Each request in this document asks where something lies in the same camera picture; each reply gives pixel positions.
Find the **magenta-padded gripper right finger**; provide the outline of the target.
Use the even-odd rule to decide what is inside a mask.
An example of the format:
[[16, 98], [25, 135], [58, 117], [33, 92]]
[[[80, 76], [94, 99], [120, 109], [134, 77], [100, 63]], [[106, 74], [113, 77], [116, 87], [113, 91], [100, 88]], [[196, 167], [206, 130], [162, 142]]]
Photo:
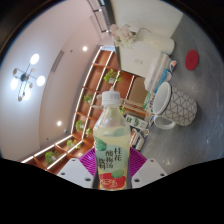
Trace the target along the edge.
[[131, 189], [146, 186], [166, 175], [167, 173], [154, 158], [147, 159], [136, 149], [130, 149], [129, 187]]

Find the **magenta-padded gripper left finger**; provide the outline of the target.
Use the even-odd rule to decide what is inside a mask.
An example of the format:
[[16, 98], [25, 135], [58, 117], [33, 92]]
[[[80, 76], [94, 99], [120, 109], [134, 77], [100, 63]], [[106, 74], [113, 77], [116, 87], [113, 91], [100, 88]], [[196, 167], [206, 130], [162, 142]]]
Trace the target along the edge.
[[95, 149], [91, 148], [80, 158], [71, 158], [58, 176], [84, 188], [92, 188], [97, 172]]

